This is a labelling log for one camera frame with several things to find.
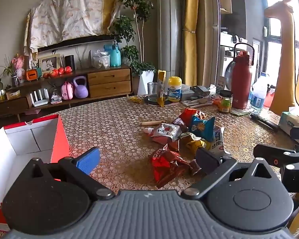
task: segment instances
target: framed photo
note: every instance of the framed photo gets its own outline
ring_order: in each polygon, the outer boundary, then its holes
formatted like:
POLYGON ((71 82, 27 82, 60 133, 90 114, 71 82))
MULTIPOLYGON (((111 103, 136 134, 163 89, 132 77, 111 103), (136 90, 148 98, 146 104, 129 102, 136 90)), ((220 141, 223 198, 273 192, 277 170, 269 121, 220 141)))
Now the framed photo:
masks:
POLYGON ((61 56, 60 54, 49 55, 39 58, 39 66, 42 69, 42 74, 51 72, 54 69, 60 68, 61 56))

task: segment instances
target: air conditioner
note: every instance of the air conditioner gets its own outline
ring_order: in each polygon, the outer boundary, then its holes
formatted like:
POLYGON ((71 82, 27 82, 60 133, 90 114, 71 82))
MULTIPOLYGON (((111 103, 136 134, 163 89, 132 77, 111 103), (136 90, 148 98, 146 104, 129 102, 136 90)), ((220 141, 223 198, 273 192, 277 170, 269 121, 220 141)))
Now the air conditioner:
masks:
POLYGON ((181 0, 157 0, 158 69, 170 76, 180 76, 182 65, 181 0))

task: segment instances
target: floral fabric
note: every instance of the floral fabric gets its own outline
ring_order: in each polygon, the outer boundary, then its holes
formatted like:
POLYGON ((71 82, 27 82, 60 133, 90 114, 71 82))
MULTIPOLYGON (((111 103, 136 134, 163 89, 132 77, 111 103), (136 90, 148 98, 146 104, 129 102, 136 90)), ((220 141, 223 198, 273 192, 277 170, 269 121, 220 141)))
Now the floral fabric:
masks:
POLYGON ((69 39, 108 34, 118 12, 118 0, 42 0, 27 18, 25 54, 69 39))

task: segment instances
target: purple kettlebell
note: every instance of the purple kettlebell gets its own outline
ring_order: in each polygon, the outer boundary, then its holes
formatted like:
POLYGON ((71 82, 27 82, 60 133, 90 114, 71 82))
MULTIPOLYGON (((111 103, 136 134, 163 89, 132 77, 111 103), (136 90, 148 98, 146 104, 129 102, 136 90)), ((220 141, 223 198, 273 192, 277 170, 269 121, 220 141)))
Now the purple kettlebell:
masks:
POLYGON ((86 88, 86 77, 85 76, 77 76, 73 79, 73 84, 75 86, 74 95, 79 98, 83 99, 86 98, 89 95, 88 89, 86 88), (84 79, 85 83, 84 85, 78 85, 77 80, 78 79, 84 79))

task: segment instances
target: wooden drawer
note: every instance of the wooden drawer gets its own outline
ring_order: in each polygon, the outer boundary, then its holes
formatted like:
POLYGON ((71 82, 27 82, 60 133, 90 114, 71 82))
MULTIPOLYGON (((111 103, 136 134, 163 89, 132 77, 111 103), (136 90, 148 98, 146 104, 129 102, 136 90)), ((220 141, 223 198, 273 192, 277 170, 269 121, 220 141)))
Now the wooden drawer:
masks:
POLYGON ((112 82, 90 86, 90 97, 106 97, 131 93, 131 81, 112 82))
POLYGON ((130 69, 117 69, 88 74, 89 86, 131 80, 130 69))
POLYGON ((8 114, 18 114, 26 111, 28 108, 29 104, 26 97, 8 100, 0 103, 0 116, 8 114))

